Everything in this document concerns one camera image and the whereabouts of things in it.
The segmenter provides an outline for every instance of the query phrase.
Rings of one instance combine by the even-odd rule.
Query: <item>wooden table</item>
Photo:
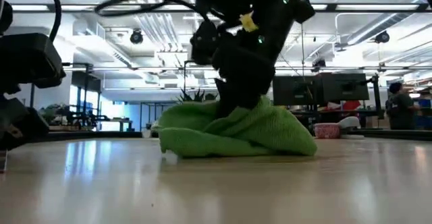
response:
[[[178,159],[158,139],[27,144],[1,223],[432,223],[432,144],[320,140],[315,157]]]

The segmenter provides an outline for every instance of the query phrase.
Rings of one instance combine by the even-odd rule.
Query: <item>computer monitor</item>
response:
[[[321,79],[315,76],[275,76],[273,102],[274,105],[321,104]]]
[[[319,74],[324,101],[369,100],[366,74]]]

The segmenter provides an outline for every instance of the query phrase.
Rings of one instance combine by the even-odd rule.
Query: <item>fluorescent light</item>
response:
[[[416,98],[420,97],[420,93],[410,93],[410,97],[412,99],[416,99]]]
[[[312,5],[315,10],[324,10],[327,9],[327,5]]]
[[[14,11],[49,11],[46,5],[12,5]]]
[[[118,91],[118,90],[139,90],[139,91],[143,91],[143,90],[163,90],[163,91],[167,91],[167,90],[181,90],[183,89],[181,88],[164,88],[164,87],[145,87],[145,88],[104,88],[103,90],[108,90],[108,91]],[[186,87],[186,90],[217,90],[217,88],[215,86],[194,86],[194,87]]]
[[[64,67],[63,70],[65,72],[85,72],[86,68]]]
[[[186,70],[202,70],[202,71],[211,70],[211,71],[214,71],[215,68],[213,68],[213,67],[187,67]]]
[[[220,20],[219,18],[217,18],[215,16],[212,16],[212,15],[209,15],[208,18],[210,20]],[[200,16],[200,15],[197,15],[197,16],[184,16],[183,17],[183,20],[203,20],[203,19],[204,18],[202,16]]]
[[[61,9],[64,11],[90,11],[93,10],[94,6],[88,5],[62,5]]]
[[[336,7],[336,10],[341,10],[341,9],[349,9],[349,10],[362,10],[362,9],[367,9],[367,10],[374,10],[374,11],[379,11],[379,10],[414,10],[418,7],[419,5],[417,4],[403,4],[403,5],[338,5]]]
[[[179,70],[181,67],[148,67],[148,68],[139,68],[137,71],[140,72],[161,72],[163,70]]]
[[[180,10],[180,11],[190,11],[189,7],[185,7],[184,5],[164,5],[159,8],[162,10]]]

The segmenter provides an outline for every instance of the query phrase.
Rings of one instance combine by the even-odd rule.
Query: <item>security camera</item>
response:
[[[142,39],[142,34],[141,34],[141,29],[137,28],[134,29],[132,35],[130,35],[130,42],[133,43],[134,45],[139,45],[140,43],[142,43],[143,39]]]
[[[375,43],[387,43],[388,41],[390,41],[390,35],[387,33],[387,31],[384,31],[375,37],[374,42]]]

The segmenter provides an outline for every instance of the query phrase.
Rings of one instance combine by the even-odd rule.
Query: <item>green towel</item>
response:
[[[308,130],[286,109],[263,96],[252,109],[236,108],[214,119],[218,102],[184,103],[159,118],[161,150],[183,157],[314,155],[317,145]]]

